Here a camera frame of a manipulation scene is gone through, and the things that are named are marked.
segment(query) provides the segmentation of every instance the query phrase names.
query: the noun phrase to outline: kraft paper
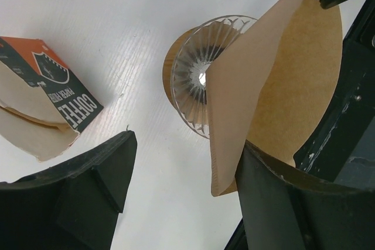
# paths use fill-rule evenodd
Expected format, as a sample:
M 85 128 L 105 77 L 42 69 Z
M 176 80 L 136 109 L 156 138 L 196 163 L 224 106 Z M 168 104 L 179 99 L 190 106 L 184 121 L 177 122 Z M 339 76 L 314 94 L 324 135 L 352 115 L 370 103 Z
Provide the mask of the kraft paper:
M 206 73 L 212 195 L 236 190 L 246 139 L 294 166 L 332 98 L 341 55 L 338 6 L 279 0 L 214 61 Z

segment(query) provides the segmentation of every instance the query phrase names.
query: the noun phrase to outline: brown paper filter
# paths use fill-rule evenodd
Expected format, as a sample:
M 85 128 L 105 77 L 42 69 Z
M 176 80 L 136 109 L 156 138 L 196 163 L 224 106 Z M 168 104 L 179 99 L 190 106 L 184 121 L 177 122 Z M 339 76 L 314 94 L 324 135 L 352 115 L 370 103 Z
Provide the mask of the brown paper filter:
M 338 7 L 279 0 L 215 60 L 206 74 L 212 195 L 236 190 L 246 138 L 294 165 L 332 98 L 341 52 Z

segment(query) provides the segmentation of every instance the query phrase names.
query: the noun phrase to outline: paper filter box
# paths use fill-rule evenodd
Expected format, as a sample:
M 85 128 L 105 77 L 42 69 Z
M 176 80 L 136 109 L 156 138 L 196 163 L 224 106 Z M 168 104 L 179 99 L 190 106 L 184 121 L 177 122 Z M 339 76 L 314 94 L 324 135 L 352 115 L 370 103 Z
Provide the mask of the paper filter box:
M 42 40 L 0 37 L 0 134 L 12 144 L 51 159 L 102 109 Z

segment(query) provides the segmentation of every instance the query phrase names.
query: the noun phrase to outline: white surface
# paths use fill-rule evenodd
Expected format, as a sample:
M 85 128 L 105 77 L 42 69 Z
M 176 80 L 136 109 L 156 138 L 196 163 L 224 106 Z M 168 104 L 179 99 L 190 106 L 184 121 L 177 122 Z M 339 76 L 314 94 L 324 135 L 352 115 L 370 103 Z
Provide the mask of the white surface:
M 211 18 L 259 18 L 277 0 L 0 0 L 0 35 L 41 38 L 104 105 L 64 155 L 44 163 L 0 138 L 0 181 L 15 181 L 135 131 L 137 159 L 112 249 L 224 249 L 241 218 L 236 193 L 210 195 L 209 142 L 167 100 L 172 42 Z M 342 5 L 347 31 L 364 0 Z

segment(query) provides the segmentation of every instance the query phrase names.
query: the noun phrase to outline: white table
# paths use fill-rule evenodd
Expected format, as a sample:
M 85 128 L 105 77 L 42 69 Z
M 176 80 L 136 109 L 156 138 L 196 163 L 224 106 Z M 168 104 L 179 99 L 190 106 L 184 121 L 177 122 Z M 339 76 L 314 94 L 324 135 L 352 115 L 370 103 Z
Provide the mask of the white table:
M 342 5 L 346 33 L 364 0 Z M 241 218 L 236 193 L 210 195 L 209 141 L 170 105 L 161 73 L 184 31 L 211 18 L 259 18 L 277 0 L 0 0 L 0 35 L 41 38 L 105 110 L 62 156 L 38 163 L 0 138 L 0 181 L 47 169 L 135 131 L 137 159 L 112 249 L 224 249 Z

